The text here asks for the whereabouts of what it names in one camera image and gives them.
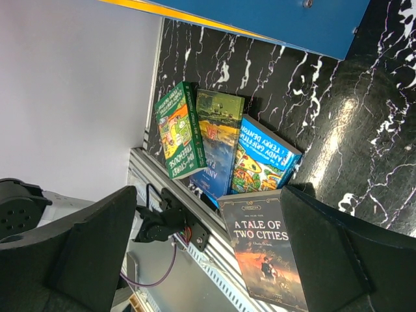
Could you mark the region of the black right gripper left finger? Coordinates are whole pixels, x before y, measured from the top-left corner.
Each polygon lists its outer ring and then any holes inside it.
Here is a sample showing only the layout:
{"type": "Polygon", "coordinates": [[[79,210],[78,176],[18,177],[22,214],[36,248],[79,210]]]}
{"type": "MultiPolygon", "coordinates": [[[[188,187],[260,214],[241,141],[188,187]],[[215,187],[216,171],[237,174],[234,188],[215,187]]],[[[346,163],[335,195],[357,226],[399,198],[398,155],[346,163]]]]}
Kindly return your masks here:
{"type": "Polygon", "coordinates": [[[126,186],[1,239],[2,311],[110,311],[137,206],[126,186]]]}

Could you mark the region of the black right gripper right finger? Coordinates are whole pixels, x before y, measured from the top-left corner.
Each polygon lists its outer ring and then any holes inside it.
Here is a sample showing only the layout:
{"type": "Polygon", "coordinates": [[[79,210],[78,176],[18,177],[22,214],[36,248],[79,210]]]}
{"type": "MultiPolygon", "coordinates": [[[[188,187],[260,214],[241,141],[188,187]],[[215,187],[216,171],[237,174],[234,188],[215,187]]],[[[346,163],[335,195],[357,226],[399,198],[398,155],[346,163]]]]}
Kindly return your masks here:
{"type": "Polygon", "coordinates": [[[415,310],[415,238],[291,186],[281,210],[309,311],[415,310]]]}

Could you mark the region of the dark Tale Of Two Cities book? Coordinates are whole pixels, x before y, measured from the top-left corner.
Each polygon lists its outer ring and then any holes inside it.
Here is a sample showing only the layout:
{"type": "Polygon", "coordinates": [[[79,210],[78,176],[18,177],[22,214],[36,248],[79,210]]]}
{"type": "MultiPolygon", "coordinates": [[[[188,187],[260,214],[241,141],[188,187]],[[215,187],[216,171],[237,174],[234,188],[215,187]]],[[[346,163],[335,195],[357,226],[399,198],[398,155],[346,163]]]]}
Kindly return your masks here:
{"type": "Polygon", "coordinates": [[[307,311],[280,194],[279,189],[232,194],[217,203],[250,297],[307,311]]]}

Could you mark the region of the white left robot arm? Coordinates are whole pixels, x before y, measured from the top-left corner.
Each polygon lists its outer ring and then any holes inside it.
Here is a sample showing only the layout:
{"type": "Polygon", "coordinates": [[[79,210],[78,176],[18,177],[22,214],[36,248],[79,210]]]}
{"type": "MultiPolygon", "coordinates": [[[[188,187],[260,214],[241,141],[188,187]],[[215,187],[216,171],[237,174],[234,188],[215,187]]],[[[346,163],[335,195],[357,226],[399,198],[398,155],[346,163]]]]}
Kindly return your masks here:
{"type": "MultiPolygon", "coordinates": [[[[49,199],[38,186],[14,178],[1,180],[1,238],[17,235],[43,225],[55,218],[55,206],[62,197],[49,199]]],[[[167,241],[186,226],[184,210],[167,205],[164,211],[151,210],[150,204],[138,205],[136,211],[142,219],[140,227],[134,227],[134,242],[167,241]]]]}

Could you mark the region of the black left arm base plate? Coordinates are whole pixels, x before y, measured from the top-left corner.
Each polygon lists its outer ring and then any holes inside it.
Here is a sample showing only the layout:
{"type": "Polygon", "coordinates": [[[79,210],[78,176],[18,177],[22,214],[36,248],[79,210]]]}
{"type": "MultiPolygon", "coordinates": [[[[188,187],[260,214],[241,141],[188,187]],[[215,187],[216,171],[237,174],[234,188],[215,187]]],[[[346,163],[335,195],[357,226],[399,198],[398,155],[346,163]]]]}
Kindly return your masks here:
{"type": "Polygon", "coordinates": [[[211,232],[170,190],[161,190],[160,207],[167,224],[183,233],[184,241],[190,242],[203,252],[207,246],[211,232]]]}

